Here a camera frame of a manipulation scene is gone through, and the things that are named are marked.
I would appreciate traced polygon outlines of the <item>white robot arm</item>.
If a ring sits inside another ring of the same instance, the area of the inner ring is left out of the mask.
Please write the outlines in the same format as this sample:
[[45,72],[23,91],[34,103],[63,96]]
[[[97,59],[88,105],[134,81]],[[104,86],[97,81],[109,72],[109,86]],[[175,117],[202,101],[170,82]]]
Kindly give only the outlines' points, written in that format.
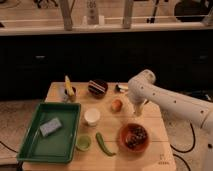
[[155,80],[155,74],[146,69],[128,81],[128,97],[137,112],[144,101],[149,100],[197,124],[201,129],[213,132],[212,102],[157,87]]

